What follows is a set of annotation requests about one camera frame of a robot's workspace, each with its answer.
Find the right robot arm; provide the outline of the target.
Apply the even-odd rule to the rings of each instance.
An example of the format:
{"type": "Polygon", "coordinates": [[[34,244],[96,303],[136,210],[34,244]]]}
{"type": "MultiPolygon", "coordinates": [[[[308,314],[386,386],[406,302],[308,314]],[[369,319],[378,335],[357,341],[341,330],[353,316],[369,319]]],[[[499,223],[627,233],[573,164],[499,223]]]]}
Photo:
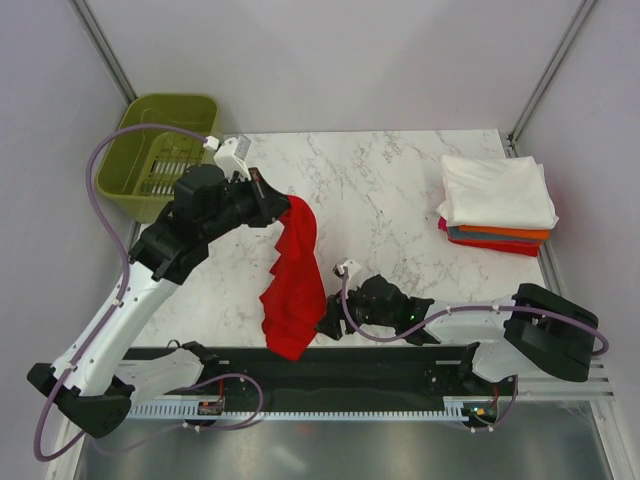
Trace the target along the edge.
{"type": "Polygon", "coordinates": [[[584,382],[592,357],[608,348],[596,315],[532,283],[495,300],[456,304],[408,296],[375,275],[330,296],[316,330],[339,340],[367,325],[392,329],[392,341],[463,348],[457,377],[473,394],[535,372],[584,382]]]}

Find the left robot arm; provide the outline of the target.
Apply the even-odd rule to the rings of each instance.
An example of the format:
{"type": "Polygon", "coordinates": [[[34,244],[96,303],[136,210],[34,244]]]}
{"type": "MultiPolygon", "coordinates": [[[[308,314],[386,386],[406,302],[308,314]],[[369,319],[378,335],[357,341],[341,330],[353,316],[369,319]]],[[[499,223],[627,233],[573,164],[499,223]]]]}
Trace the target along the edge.
{"type": "Polygon", "coordinates": [[[209,256],[210,244],[246,225],[265,228],[291,208],[260,171],[225,177],[214,165],[190,168],[174,198],[125,256],[125,270],[74,344],[53,363],[37,363],[28,381],[73,424],[93,438],[113,432],[129,411],[164,394],[192,387],[208,393],[219,382],[212,354],[187,342],[153,359],[126,362],[148,320],[209,256]]]}

